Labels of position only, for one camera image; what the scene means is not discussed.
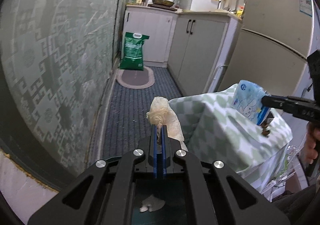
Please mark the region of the person's right hand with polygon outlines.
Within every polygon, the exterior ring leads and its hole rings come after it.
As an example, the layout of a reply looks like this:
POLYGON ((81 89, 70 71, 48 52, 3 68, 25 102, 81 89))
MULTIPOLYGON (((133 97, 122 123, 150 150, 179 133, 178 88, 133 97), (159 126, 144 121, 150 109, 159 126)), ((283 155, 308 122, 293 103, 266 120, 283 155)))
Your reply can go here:
POLYGON ((309 122, 307 125, 306 140, 304 145, 305 160, 308 164, 312 164, 317 158, 318 152, 315 150, 316 142, 319 141, 320 131, 313 123, 309 122))

